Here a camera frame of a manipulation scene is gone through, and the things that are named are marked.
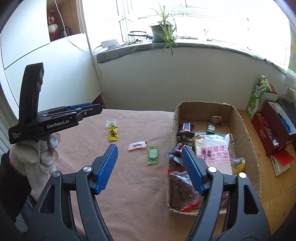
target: pink tablecloth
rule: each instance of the pink tablecloth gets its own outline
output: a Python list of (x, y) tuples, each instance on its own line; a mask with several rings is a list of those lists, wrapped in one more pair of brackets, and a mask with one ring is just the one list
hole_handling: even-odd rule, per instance
[[(97, 201), (114, 241), (185, 240), (196, 216), (172, 213), (165, 200), (172, 112), (103, 110), (85, 118), (79, 126), (60, 132), (57, 169), (63, 174), (77, 172), (103, 155), (110, 144), (106, 120), (112, 119), (119, 128), (119, 141), (113, 142), (118, 160)], [(145, 140), (159, 147), (159, 165), (147, 165), (147, 148), (128, 151), (130, 143)], [(83, 232), (77, 200), (72, 203), (77, 229)]]

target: cabinet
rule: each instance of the cabinet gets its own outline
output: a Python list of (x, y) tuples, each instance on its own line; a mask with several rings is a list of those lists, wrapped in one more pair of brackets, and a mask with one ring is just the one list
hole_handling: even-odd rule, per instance
[[(69, 37), (71, 42), (89, 51), (86, 34)], [(58, 39), (22, 57), (5, 70), (17, 103), (25, 67), (43, 62), (44, 77), (38, 110), (92, 102), (102, 92), (89, 53), (72, 45), (68, 38)]]
[(24, 0), (20, 3), (1, 33), (4, 68), (50, 43), (46, 16), (46, 0)]
[[(64, 25), (68, 28), (68, 35), (84, 33), (81, 21), (81, 9), (79, 0), (56, 0), (57, 6), (64, 21)], [(56, 39), (64, 37), (64, 26), (62, 19), (58, 13), (54, 0), (47, 0), (47, 12), (54, 11), (54, 23), (59, 27), (59, 34)]]

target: window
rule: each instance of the window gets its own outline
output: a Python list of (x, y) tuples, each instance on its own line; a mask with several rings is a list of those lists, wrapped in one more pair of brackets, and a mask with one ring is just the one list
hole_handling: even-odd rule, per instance
[(289, 21), (272, 0), (92, 0), (100, 41), (116, 38), (132, 42), (131, 31), (145, 31), (158, 24), (153, 10), (165, 6), (177, 24), (178, 38), (193, 42), (229, 43), (266, 58), (282, 67), (289, 64)]

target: blue gripper pad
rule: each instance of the blue gripper pad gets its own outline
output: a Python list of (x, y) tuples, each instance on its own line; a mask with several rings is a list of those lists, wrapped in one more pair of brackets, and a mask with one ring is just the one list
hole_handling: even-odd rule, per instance
[(118, 158), (118, 147), (115, 145), (109, 155), (106, 157), (101, 170), (98, 173), (98, 181), (95, 187), (96, 195), (100, 194), (106, 188), (113, 168)]
[(72, 106), (69, 107), (68, 110), (74, 110), (74, 109), (89, 106), (89, 105), (92, 105), (92, 103), (84, 103), (84, 104), (72, 105)]
[(204, 187), (204, 178), (206, 177), (206, 170), (200, 165), (200, 169), (197, 167), (196, 162), (203, 161), (203, 159), (199, 160), (191, 150), (189, 146), (185, 146), (182, 149), (182, 161), (187, 170), (187, 173), (190, 177), (191, 183), (195, 191), (199, 192), (201, 195), (205, 192)]

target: white electrical box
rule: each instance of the white electrical box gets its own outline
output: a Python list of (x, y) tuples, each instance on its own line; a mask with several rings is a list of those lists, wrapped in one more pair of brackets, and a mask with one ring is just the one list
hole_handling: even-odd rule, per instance
[(102, 48), (115, 49), (119, 47), (117, 39), (107, 40), (102, 42)]

